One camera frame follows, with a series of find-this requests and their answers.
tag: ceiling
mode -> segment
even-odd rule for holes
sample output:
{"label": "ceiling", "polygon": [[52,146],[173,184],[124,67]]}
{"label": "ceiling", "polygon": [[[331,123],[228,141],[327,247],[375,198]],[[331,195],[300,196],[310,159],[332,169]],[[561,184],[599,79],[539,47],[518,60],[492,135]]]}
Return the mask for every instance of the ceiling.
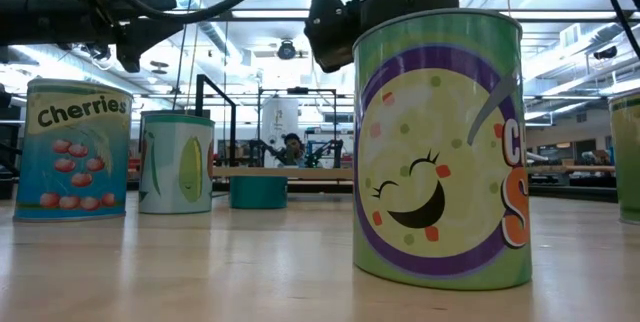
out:
{"label": "ceiling", "polygon": [[[177,1],[180,9],[193,9],[205,8],[221,0]],[[635,9],[631,0],[619,1],[623,9]],[[355,78],[353,66],[325,75],[309,58],[310,48],[303,34],[304,22],[302,21],[310,2],[311,0],[246,0],[234,9],[235,12],[232,15],[236,18],[242,17],[244,21],[190,25],[185,31],[168,38],[146,52],[141,59],[143,71],[140,73],[126,73],[117,62],[112,60],[91,63],[82,52],[74,51],[73,55],[74,58],[89,61],[89,67],[84,68],[84,73],[92,73],[93,68],[95,72],[100,72],[107,79],[113,76],[117,81],[116,84],[121,84],[120,81],[129,83],[129,90],[132,90],[131,84],[139,87],[134,90],[136,93],[168,93],[177,81],[180,81],[181,92],[193,93],[195,76],[206,73],[215,83],[225,85],[226,91],[233,94],[255,94],[259,83],[262,83],[265,88],[305,85],[336,88],[340,93],[351,94]],[[605,61],[593,60],[588,67],[589,62],[585,53],[579,51],[566,56],[566,52],[558,52],[562,49],[558,46],[560,32],[574,23],[571,18],[567,19],[566,16],[553,11],[610,11],[609,0],[460,0],[460,3],[462,7],[502,11],[510,8],[514,14],[518,11],[527,13],[527,22],[523,23],[522,39],[525,93],[528,91],[530,94],[544,94],[553,87],[589,76],[596,71],[594,68],[598,70],[609,68],[632,58],[630,53],[623,54],[623,50],[627,47],[624,47],[625,41],[620,36],[617,36],[617,42],[614,41],[620,46],[618,57]],[[596,17],[589,18],[602,22],[581,24],[585,39],[591,38],[593,31],[608,25],[606,21],[611,20],[610,16]],[[284,39],[292,40],[298,51],[304,51],[303,57],[289,61],[282,61],[275,57],[275,51]],[[548,63],[545,58],[556,62],[561,60],[562,63]],[[151,65],[152,61],[166,63],[168,66],[161,68],[162,72],[166,73],[152,72],[157,70],[157,67]],[[606,76],[601,79],[598,88],[607,87],[612,83],[607,82]],[[9,88],[12,92],[20,93],[26,90],[25,87],[20,83],[14,83]],[[580,84],[581,89],[577,87],[562,91],[560,94],[575,92],[583,95],[587,94],[585,91],[594,90],[592,81]],[[593,93],[597,93],[598,88],[595,88]],[[206,93],[213,93],[213,91],[208,89]],[[192,105],[193,99],[191,98],[190,101],[189,104]],[[214,102],[213,99],[206,101],[206,103]],[[179,105],[185,104],[186,99],[179,100]],[[533,100],[529,101],[529,105],[532,110],[535,110],[541,108],[539,105],[543,104],[539,100]]]}

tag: smiling face illustration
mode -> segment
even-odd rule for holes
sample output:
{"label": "smiling face illustration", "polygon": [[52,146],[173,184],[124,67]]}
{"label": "smiling face illustration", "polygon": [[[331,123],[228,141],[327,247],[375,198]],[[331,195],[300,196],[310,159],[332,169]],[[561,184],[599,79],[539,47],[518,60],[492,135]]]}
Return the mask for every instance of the smiling face illustration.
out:
{"label": "smiling face illustration", "polygon": [[472,79],[438,68],[401,74],[373,96],[360,126],[357,183],[367,222],[393,248],[455,256],[500,225],[511,170],[500,110],[466,142],[487,98]]}

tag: black metal frame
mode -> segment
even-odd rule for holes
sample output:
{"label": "black metal frame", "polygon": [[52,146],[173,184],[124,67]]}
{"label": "black metal frame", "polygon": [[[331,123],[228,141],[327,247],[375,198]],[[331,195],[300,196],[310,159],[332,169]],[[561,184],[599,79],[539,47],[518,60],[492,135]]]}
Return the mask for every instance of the black metal frame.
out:
{"label": "black metal frame", "polygon": [[207,77],[207,75],[199,74],[196,76],[196,116],[202,117],[202,111],[204,106],[204,84],[208,84],[213,88],[220,97],[224,98],[231,106],[231,121],[230,121],[230,146],[229,146],[229,166],[236,167],[236,103],[231,100],[213,81]]}
{"label": "black metal frame", "polygon": [[281,89],[281,88],[258,88],[258,139],[260,139],[260,127],[262,123],[262,118],[260,112],[262,112],[262,94],[264,92],[287,92],[287,94],[295,95],[295,93],[290,92],[304,92],[305,95],[308,95],[309,92],[317,92],[320,94],[321,92],[331,92],[333,94],[333,139],[338,139],[338,92],[335,88],[320,88],[320,89],[309,89],[309,88],[289,88],[289,89]]}

